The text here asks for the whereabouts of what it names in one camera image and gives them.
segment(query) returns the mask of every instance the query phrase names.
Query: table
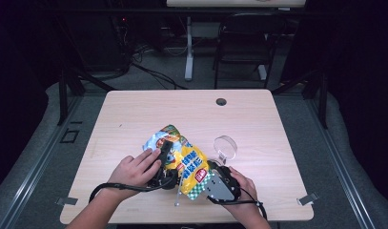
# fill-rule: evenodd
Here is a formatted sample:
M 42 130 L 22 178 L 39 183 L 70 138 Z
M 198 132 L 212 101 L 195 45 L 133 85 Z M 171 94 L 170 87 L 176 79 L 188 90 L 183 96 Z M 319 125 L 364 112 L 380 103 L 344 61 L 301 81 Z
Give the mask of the table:
M 167 0 L 167 7 L 171 8 L 302 8 L 306 0 Z M 193 79 L 194 55 L 192 49 L 192 21 L 187 19 L 187 64 L 185 80 Z M 261 79 L 266 77 L 265 67 L 258 68 Z
M 224 98 L 226 105 L 216 100 Z M 61 222 L 69 223 L 87 204 L 90 193 L 106 182 L 126 155 L 137 156 L 157 131 L 173 124 L 205 154 L 214 153 L 214 139 L 230 136 L 237 144 L 235 159 L 228 161 L 250 177 L 272 221 L 308 220 L 311 205 L 282 126 L 276 104 L 267 90 L 114 91 L 107 94 L 85 154 L 80 163 Z M 235 219 L 204 196 L 179 198 L 177 187 L 141 193 L 122 202 L 110 223 L 216 223 Z

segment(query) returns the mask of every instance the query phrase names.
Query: black chair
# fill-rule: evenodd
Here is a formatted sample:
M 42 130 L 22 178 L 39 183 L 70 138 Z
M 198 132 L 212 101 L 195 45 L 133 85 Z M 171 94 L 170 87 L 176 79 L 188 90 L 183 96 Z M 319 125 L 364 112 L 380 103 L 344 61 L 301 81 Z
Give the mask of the black chair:
M 255 65 L 255 70 L 259 65 L 268 66 L 264 82 L 267 88 L 276 43 L 285 26 L 285 19 L 278 15 L 236 13 L 228 16 L 219 27 L 214 88 L 217 89 L 219 80 L 219 63 Z

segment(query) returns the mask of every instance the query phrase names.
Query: piece of tape on table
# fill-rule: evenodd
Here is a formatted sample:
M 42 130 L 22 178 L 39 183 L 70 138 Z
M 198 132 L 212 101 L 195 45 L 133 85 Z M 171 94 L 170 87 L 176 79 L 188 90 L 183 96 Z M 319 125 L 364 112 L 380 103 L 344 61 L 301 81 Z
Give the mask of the piece of tape on table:
M 75 205 L 77 201 L 77 198 L 58 198 L 55 203 L 64 206 L 65 204 Z
M 306 204 L 313 204 L 315 200 L 318 199 L 318 195 L 316 193 L 312 193 L 304 198 L 298 198 L 297 203 L 304 206 Z

